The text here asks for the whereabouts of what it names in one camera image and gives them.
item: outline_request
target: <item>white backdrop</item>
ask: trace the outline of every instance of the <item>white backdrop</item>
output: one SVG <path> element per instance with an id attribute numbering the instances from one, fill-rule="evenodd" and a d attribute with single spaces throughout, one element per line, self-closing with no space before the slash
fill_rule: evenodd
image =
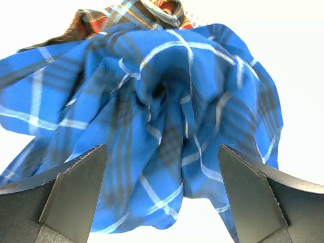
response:
<path id="1" fill-rule="evenodd" d="M 100 9 L 118 2 L 55 0 L 51 6 L 49 1 L 41 0 L 0 0 L 0 58 L 62 34 L 79 8 Z M 284 122 L 279 144 L 280 169 L 324 185 L 322 1 L 272 0 L 267 1 L 268 5 L 253 0 L 219 1 L 215 6 L 207 6 L 208 2 L 211 1 L 186 0 L 186 8 L 209 23 L 223 23 L 232 28 L 276 82 Z M 31 139 L 0 127 L 0 173 Z M 179 220 L 170 229 L 139 227 L 124 234 L 91 234 L 89 242 L 151 242 L 153 237 L 158 242 L 178 238 L 232 242 L 205 199 L 185 199 Z"/>

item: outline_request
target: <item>blue plaid fabric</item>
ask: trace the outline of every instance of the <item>blue plaid fabric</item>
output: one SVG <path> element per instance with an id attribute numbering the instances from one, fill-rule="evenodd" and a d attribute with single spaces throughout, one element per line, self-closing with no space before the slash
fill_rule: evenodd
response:
<path id="1" fill-rule="evenodd" d="M 238 242 L 218 147 L 278 167 L 275 84 L 224 25 L 118 24 L 91 39 L 17 53 L 0 67 L 1 125 L 35 136 L 0 185 L 107 144 L 93 232 L 166 229 L 185 196 L 209 198 Z"/>

